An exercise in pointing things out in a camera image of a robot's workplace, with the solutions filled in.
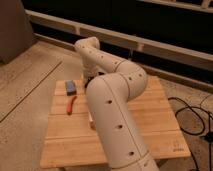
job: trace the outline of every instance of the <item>red handle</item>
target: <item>red handle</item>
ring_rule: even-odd
[[[77,96],[73,96],[67,104],[67,114],[72,114],[73,103],[77,99]]]

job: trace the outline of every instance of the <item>cable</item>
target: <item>cable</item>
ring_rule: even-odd
[[[203,133],[205,132],[205,130],[206,130],[205,122],[204,122],[203,118],[200,116],[200,114],[195,110],[195,109],[198,109],[198,110],[202,111],[204,114],[207,114],[207,115],[208,115],[208,119],[209,119],[209,120],[208,120],[208,133],[207,133],[205,136],[203,136],[203,137],[205,137],[204,139],[206,140],[206,139],[207,139],[206,136],[208,136],[208,134],[212,133],[212,132],[211,132],[211,120],[213,120],[213,113],[210,112],[210,111],[208,111],[208,110],[206,110],[206,109],[204,109],[204,108],[202,107],[202,104],[203,104],[203,103],[205,102],[205,100],[208,99],[210,96],[212,96],[212,94],[209,94],[208,96],[206,96],[206,97],[200,102],[199,107],[197,107],[197,106],[190,106],[187,102],[185,102],[184,100],[182,100],[182,99],[180,99],[180,98],[178,98],[178,97],[170,97],[170,98],[168,98],[168,100],[176,100],[176,101],[179,101],[179,102],[181,102],[182,104],[185,105],[184,107],[178,109],[178,110],[175,112],[175,116],[176,116],[176,117],[178,117],[178,115],[179,115],[182,111],[184,111],[184,110],[186,110],[186,109],[189,109],[189,110],[191,110],[191,111],[193,112],[193,114],[196,115],[196,117],[197,117],[197,118],[200,120],[200,122],[202,123],[202,129],[201,129],[200,131],[198,131],[198,132],[189,132],[189,131],[185,130],[184,128],[180,127],[181,130],[182,130],[183,132],[185,132],[186,134],[192,135],[192,136],[199,136],[199,135],[201,135],[201,134],[203,134]],[[210,140],[209,140],[208,142],[209,142],[209,170],[212,171],[212,163],[211,163],[211,160],[212,160],[212,155],[211,155],[211,145],[212,145],[212,144],[211,144],[211,143],[212,143],[212,142],[211,142]],[[196,169],[191,169],[191,171],[192,171],[192,170],[199,171],[199,167],[198,167],[197,160],[196,160],[194,154],[192,153],[192,151],[191,151],[191,156],[192,156],[192,159],[193,159],[194,164],[195,164],[195,167],[196,167]]]
[[[190,152],[191,152],[191,156],[192,156],[192,159],[193,159],[193,161],[194,161],[195,168],[196,168],[196,169],[190,169],[190,171],[199,171],[199,167],[198,167],[198,164],[197,164],[197,160],[196,160],[196,158],[195,158],[195,155],[194,155],[194,153],[192,152],[191,149],[189,149],[189,150],[190,150]]]

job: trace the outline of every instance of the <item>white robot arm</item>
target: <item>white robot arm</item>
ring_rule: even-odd
[[[77,41],[75,48],[83,58],[86,81],[95,77],[88,84],[86,96],[110,169],[158,171],[127,108],[127,101],[146,87],[145,71],[135,63],[99,50],[95,37]],[[97,76],[97,66],[108,74]]]

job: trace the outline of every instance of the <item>speckled floor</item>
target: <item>speckled floor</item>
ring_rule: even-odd
[[[0,123],[0,171],[56,171],[57,169],[41,169],[39,160],[45,136],[52,93],[56,80],[77,79],[82,73],[81,59],[78,55],[52,46],[61,54],[62,64],[50,74],[16,109]],[[196,89],[161,79],[168,97],[180,97],[192,105],[198,105],[208,95]],[[213,111],[213,97],[205,101],[203,106]],[[171,102],[174,110],[180,107]],[[199,122],[185,112],[178,119],[184,128],[192,131],[200,128]],[[208,144],[198,137],[185,135],[186,140],[196,155],[201,171],[208,170]],[[191,158],[167,161],[162,171],[188,171],[194,168]],[[107,171],[106,165],[91,167],[67,168],[68,171]]]

